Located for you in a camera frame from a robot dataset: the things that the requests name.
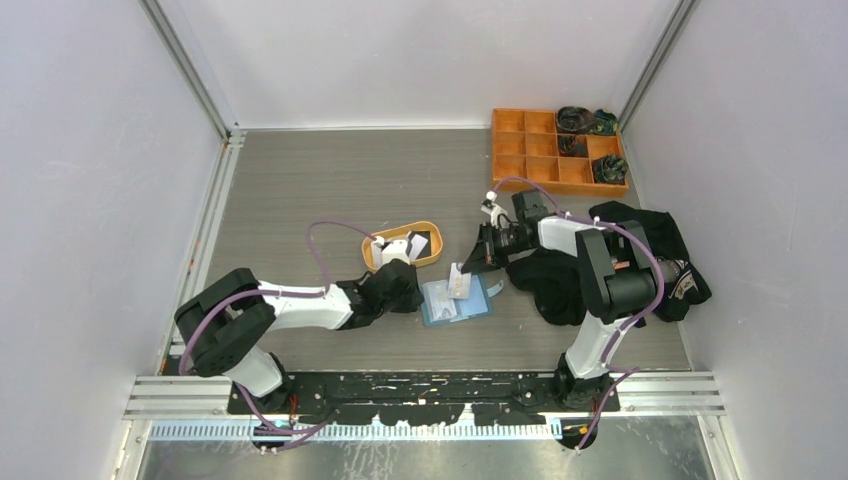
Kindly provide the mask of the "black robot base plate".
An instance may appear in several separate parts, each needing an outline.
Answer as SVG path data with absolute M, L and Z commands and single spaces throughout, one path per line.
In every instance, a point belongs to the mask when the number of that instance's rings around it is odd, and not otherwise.
M 616 411 L 613 379 L 576 381 L 554 372 L 292 372 L 254 401 L 266 416 L 358 426 L 453 425 L 464 411 L 476 426 L 541 425 L 549 414 Z

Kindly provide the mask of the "orange oval plastic tray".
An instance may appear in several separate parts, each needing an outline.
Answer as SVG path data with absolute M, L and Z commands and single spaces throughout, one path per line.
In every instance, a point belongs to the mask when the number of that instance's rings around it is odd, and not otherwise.
M 429 221 L 416 221 L 409 224 L 388 228 L 382 231 L 378 231 L 374 233 L 374 236 L 382 236 L 387 239 L 399 237 L 407 234 L 408 232 L 421 233 L 429 238 L 430 244 L 429 247 L 422 253 L 417 260 L 415 260 L 412 265 L 416 267 L 423 267 L 430 264 L 435 263 L 439 257 L 441 256 L 443 249 L 443 239 L 440 230 L 438 227 Z M 361 253 L 363 260 L 367 268 L 376 272 L 377 270 L 374 267 L 372 254 L 370 253 L 370 244 L 372 240 L 366 237 L 361 244 Z

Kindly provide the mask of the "aluminium frame rail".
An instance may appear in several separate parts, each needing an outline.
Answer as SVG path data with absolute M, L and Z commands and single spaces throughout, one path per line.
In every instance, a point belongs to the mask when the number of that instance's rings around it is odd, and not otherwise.
M 521 414 L 515 407 L 416 400 L 394 415 L 375 403 L 344 404 L 317 418 L 301 411 L 270 414 L 267 428 L 252 412 L 230 413 L 236 394 L 223 377 L 139 377 L 126 421 L 148 421 L 156 440 L 286 441 L 315 427 L 314 441 L 442 441 L 560 439 L 600 419 L 582 411 Z M 710 376 L 696 372 L 634 374 L 604 405 L 602 419 L 720 417 L 726 411 Z

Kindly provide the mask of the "dark rolled sock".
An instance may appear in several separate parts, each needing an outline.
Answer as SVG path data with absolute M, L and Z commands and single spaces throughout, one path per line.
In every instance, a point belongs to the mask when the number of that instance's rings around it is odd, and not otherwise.
M 556 112 L 555 125 L 560 134 L 587 134 L 594 129 L 596 116 L 584 107 L 564 106 Z

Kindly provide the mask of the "green patterned rolled sock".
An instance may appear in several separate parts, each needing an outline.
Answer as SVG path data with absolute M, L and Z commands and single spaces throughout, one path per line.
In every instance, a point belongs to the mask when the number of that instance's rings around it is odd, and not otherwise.
M 616 136 L 619 132 L 619 120 L 609 110 L 597 109 L 593 112 L 594 123 L 590 133 L 599 136 Z

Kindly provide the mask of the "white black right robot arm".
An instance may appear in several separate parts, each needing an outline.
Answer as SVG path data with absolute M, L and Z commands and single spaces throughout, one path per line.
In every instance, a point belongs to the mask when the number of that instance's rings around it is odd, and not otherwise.
M 547 322 L 579 329 L 551 381 L 556 401 L 582 409 L 610 385 L 609 361 L 625 332 L 662 295 L 663 277 L 642 226 L 553 213 L 539 190 L 512 197 L 512 214 L 490 191 L 481 203 L 488 221 L 478 229 L 464 273 L 504 270 L 532 296 Z

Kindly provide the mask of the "orange compartment organizer box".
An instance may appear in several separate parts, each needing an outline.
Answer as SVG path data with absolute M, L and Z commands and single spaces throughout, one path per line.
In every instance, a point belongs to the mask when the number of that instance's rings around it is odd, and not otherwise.
M 621 136 L 586 136 L 587 158 L 559 155 L 553 110 L 496 108 L 491 115 L 491 185 L 505 191 L 527 187 L 521 177 L 559 195 L 620 198 L 630 185 L 597 184 L 591 162 L 607 154 L 624 156 Z

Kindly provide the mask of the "white striped card leftover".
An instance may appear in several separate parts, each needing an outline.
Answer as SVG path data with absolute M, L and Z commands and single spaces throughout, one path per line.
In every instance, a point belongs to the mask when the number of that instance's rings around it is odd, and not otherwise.
M 425 235 L 421 234 L 421 233 L 415 233 L 415 232 L 410 231 L 407 234 L 399 236 L 399 237 L 407 237 L 409 239 L 410 244 L 411 244 L 410 257 L 411 257 L 412 263 L 415 260 L 417 260 L 418 257 L 422 253 L 425 252 L 425 250 L 429 247 L 429 244 L 430 244 L 429 238 L 426 237 Z

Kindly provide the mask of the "black sock in compartment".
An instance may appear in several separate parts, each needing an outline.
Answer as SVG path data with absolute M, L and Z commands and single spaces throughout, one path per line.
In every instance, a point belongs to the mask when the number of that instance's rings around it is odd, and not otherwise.
M 562 157 L 587 158 L 588 146 L 585 135 L 563 134 L 557 136 L 559 155 Z

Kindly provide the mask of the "silver VIP card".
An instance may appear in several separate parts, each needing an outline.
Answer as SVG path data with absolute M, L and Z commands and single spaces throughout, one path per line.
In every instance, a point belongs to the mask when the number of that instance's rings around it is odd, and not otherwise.
M 465 300 L 470 296 L 472 274 L 463 271 L 463 264 L 453 262 L 450 265 L 447 282 L 447 296 L 454 300 Z
M 450 322 L 457 315 L 458 310 L 454 299 L 434 297 L 429 300 L 429 318 L 431 322 Z

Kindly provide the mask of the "black t-shirt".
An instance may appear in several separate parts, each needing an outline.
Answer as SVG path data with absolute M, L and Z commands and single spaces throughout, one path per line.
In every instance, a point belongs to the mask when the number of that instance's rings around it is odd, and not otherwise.
M 618 201 L 592 206 L 589 215 L 611 223 L 637 221 L 659 261 L 673 261 L 680 274 L 665 279 L 664 297 L 653 311 L 664 322 L 679 322 L 693 305 L 712 296 L 709 285 L 690 261 L 684 239 L 668 212 L 643 210 Z M 579 326 L 587 313 L 579 285 L 575 258 L 553 250 L 536 249 L 532 254 L 512 261 L 506 267 L 511 284 L 531 294 L 536 310 L 549 324 Z

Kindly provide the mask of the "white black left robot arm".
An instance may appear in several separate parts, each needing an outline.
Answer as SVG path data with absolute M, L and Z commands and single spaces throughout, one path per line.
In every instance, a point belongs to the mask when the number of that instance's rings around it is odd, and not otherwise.
M 260 349 L 265 334 L 365 328 L 387 313 L 414 313 L 423 301 L 415 266 L 401 260 L 322 287 L 275 285 L 237 268 L 176 310 L 184 340 L 178 371 L 225 376 L 265 411 L 277 413 L 290 403 L 292 388 L 281 362 Z

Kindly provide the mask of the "green black rolled sock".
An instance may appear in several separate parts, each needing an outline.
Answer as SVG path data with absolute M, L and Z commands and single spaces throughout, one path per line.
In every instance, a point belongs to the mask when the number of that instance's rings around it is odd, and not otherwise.
M 597 184 L 624 185 L 629 164 L 618 154 L 607 154 L 591 162 L 591 171 Z

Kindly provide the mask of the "blue leather card holder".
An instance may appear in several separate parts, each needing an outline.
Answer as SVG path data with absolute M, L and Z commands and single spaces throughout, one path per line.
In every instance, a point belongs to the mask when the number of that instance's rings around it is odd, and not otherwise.
M 504 288 L 502 280 L 489 285 L 482 275 L 472 275 L 470 296 L 465 300 L 455 300 L 458 315 L 450 322 L 433 323 L 429 318 L 429 300 L 434 297 L 449 298 L 447 296 L 447 280 L 431 281 L 421 286 L 423 303 L 421 304 L 421 315 L 426 327 L 442 326 L 457 323 L 476 317 L 487 316 L 493 313 L 492 299 Z

